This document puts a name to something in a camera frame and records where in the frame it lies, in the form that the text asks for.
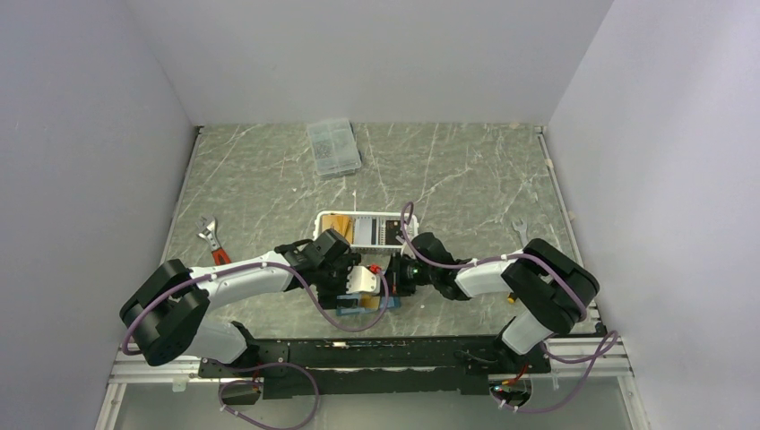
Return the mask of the blue card holder wallet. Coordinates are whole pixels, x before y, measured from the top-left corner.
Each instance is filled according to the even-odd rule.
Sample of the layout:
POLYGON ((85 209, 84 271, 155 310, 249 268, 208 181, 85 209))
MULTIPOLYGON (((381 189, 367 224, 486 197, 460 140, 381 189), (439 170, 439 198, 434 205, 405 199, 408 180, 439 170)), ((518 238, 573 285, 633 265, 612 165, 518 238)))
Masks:
POLYGON ((336 314, 338 316, 371 314, 379 312, 384 306, 390 310, 399 308, 401 305, 401 299, 396 296, 390 296, 386 299, 383 296, 350 294, 338 296, 336 314))

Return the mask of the white plastic basket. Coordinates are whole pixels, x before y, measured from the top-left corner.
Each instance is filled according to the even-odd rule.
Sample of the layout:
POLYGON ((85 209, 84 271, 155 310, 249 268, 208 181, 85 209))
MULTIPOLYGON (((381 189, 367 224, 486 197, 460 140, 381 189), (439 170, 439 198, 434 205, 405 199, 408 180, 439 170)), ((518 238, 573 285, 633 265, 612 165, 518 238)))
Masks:
POLYGON ((368 253, 393 253, 404 245, 399 213, 378 211, 321 211, 314 221, 313 239, 334 229, 352 249, 368 253))

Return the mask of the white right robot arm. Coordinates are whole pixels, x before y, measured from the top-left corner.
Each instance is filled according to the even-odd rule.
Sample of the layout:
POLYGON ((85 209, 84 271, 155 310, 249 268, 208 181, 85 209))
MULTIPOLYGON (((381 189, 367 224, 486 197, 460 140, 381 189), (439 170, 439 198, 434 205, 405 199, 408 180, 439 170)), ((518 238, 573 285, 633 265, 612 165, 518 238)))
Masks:
POLYGON ((515 296, 525 309, 499 332, 493 350, 497 366, 506 372, 524 365, 543 340, 569 333, 586 318, 600 291, 590 272, 539 238, 514 254, 456 260, 432 233, 422 233, 391 257, 385 277, 400 296, 426 285, 452 301, 496 293, 515 296))

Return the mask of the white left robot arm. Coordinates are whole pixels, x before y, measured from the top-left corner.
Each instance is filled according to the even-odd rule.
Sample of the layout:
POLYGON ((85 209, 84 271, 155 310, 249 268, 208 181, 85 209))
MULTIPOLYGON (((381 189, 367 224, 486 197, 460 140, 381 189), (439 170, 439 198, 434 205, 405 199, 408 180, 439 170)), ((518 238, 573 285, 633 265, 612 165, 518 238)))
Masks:
POLYGON ((165 261, 123 304, 127 334, 122 350, 162 366, 183 355, 221 362, 236 376, 256 367, 258 347, 239 322, 220 323, 207 314, 225 305, 303 288, 323 309, 346 293, 361 256, 330 228, 315 239, 278 245, 253 259, 212 267, 165 261), (130 349, 129 342, 136 344, 130 349))

